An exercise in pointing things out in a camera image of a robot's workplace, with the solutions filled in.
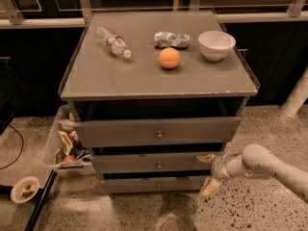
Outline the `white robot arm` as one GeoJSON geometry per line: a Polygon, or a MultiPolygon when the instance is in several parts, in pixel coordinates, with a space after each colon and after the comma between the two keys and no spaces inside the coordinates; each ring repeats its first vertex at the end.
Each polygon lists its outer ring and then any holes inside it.
{"type": "Polygon", "coordinates": [[[288,165],[259,144],[249,144],[241,153],[208,154],[197,160],[211,167],[200,194],[208,196],[215,192],[223,181],[236,177],[265,179],[272,177],[302,201],[308,203],[308,173],[288,165]]]}

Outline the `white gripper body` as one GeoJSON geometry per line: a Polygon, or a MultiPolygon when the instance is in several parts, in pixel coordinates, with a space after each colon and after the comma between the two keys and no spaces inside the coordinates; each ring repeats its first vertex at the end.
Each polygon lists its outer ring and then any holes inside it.
{"type": "Polygon", "coordinates": [[[226,168],[226,159],[228,155],[227,154],[221,154],[217,155],[216,158],[212,162],[211,166],[211,172],[214,178],[221,180],[221,181],[226,181],[230,180],[231,176],[227,171],[226,168]]]}

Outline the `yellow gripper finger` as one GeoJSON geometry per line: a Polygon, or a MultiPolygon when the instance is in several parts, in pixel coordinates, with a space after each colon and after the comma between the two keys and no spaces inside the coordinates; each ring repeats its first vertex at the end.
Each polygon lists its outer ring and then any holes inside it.
{"type": "Polygon", "coordinates": [[[207,155],[198,155],[197,160],[201,163],[210,165],[214,159],[216,158],[215,154],[207,154],[207,155]]]}
{"type": "Polygon", "coordinates": [[[203,187],[200,189],[200,194],[202,196],[208,196],[210,193],[217,190],[220,186],[220,181],[213,177],[207,177],[203,184],[203,187]]]}

